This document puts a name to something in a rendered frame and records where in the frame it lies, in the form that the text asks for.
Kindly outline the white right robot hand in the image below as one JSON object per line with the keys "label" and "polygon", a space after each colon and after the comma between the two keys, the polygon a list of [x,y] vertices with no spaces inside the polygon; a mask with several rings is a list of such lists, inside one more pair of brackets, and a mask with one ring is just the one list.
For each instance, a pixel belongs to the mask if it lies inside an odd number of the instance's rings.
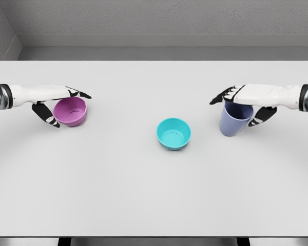
{"label": "white right robot hand", "polygon": [[223,101],[246,106],[259,106],[260,109],[248,123],[249,127],[270,119],[277,112],[277,106],[287,106],[285,88],[265,84],[229,87],[213,98],[209,104],[214,105]]}

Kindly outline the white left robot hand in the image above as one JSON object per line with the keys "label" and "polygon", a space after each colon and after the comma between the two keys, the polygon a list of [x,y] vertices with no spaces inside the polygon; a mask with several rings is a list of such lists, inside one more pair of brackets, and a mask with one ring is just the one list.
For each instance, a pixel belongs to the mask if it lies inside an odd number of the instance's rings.
{"label": "white left robot hand", "polygon": [[28,92],[28,101],[32,103],[33,112],[45,123],[60,128],[60,124],[51,110],[44,104],[46,101],[61,100],[70,97],[92,99],[85,92],[67,86],[44,85],[31,87]]}

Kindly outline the purple bowl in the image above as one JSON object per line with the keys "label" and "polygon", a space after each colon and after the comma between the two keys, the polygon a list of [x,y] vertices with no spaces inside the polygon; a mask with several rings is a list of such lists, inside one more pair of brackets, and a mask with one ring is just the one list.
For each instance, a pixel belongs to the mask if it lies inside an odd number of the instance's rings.
{"label": "purple bowl", "polygon": [[87,115],[87,104],[79,97],[61,99],[53,109],[53,116],[69,127],[75,127],[84,122]]}

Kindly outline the lavender blue cup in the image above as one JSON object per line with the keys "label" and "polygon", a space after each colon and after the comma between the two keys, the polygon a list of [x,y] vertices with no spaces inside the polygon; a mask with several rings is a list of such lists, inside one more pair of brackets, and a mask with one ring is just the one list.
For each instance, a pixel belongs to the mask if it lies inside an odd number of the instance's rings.
{"label": "lavender blue cup", "polygon": [[225,136],[236,136],[252,118],[252,106],[225,102],[220,119],[220,131]]}

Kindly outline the teal bowl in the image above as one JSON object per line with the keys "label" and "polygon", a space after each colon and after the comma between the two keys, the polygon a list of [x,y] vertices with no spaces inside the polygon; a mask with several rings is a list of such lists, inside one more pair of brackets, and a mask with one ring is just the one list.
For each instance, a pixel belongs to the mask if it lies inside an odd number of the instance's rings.
{"label": "teal bowl", "polygon": [[190,141],[190,126],[179,118],[167,118],[156,129],[159,143],[168,150],[180,150]]}

